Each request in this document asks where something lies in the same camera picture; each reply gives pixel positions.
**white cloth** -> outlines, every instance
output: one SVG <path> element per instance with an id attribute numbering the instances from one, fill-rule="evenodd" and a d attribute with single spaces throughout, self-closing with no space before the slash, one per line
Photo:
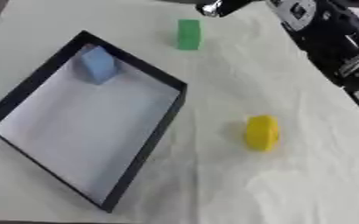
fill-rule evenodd
<path id="1" fill-rule="evenodd" d="M 175 49 L 179 18 L 203 47 Z M 264 3 L 230 17 L 190 5 L 10 1 L 0 17 L 0 99 L 86 29 L 189 83 L 186 106 L 113 214 L 0 140 L 0 219 L 137 223 L 359 223 L 359 108 L 317 71 Z M 281 141 L 245 150 L 249 116 L 278 118 Z"/>

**tray rim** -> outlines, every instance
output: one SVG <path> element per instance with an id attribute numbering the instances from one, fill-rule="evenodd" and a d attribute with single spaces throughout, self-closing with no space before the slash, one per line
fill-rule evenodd
<path id="1" fill-rule="evenodd" d="M 81 31 L 70 42 L 64 45 L 58 50 L 49 60 L 47 60 L 42 66 L 35 70 L 29 77 L 18 84 L 13 90 L 11 90 L 0 101 L 0 122 L 10 114 L 15 108 L 17 108 L 24 100 L 28 98 L 35 90 L 37 90 L 45 81 L 47 81 L 55 72 L 57 72 L 65 63 L 67 63 L 72 57 L 79 52 L 83 46 L 92 44 L 95 46 L 103 47 L 109 54 L 113 55 L 117 59 L 125 62 L 138 70 L 144 72 L 147 75 L 155 78 L 157 81 L 165 83 L 166 85 L 175 88 L 179 91 L 178 96 L 174 100 L 173 104 L 166 111 L 165 115 L 159 121 L 154 131 L 150 134 L 144 145 L 140 148 L 137 155 L 133 158 L 132 162 L 125 170 L 118 182 L 113 186 L 112 190 L 103 201 L 99 204 L 89 198 L 85 193 L 78 190 L 76 187 L 67 183 L 66 180 L 58 176 L 55 172 L 42 165 L 37 159 L 28 155 L 23 149 L 20 149 L 11 141 L 0 135 L 0 139 L 6 142 L 9 146 L 17 150 L 19 153 L 29 158 L 34 164 L 51 174 L 58 181 L 68 186 L 74 192 L 78 193 L 82 198 L 89 201 L 93 205 L 100 209 L 111 213 L 121 199 L 123 193 L 129 187 L 132 180 L 136 177 L 138 171 L 143 166 L 146 159 L 149 157 L 155 146 L 158 144 L 160 138 L 164 135 L 166 129 L 174 119 L 174 117 L 180 111 L 180 108 L 184 105 L 187 95 L 187 84 L 170 74 L 148 64 L 147 62 L 133 56 L 132 54 L 104 41 L 101 38 L 89 33 L 88 31 Z"/>

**open box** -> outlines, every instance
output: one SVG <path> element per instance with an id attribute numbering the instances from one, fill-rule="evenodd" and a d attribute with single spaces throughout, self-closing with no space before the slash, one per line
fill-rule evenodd
<path id="1" fill-rule="evenodd" d="M 101 46 L 119 61 L 102 85 L 77 57 Z M 111 212 L 185 102 L 187 84 L 83 31 L 0 101 L 0 137 Z"/>

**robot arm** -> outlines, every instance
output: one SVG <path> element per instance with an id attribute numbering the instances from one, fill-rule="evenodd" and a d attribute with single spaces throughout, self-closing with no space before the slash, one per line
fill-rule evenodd
<path id="1" fill-rule="evenodd" d="M 359 105 L 359 17 L 336 0 L 265 0 L 299 49 Z M 254 0 L 217 0 L 196 9 L 225 17 Z"/>

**yellow cube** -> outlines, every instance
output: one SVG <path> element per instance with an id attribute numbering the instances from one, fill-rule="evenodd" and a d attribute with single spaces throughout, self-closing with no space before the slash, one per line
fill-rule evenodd
<path id="1" fill-rule="evenodd" d="M 253 116 L 248 120 L 244 140 L 253 150 L 271 151 L 279 139 L 278 121 L 271 115 Z"/>

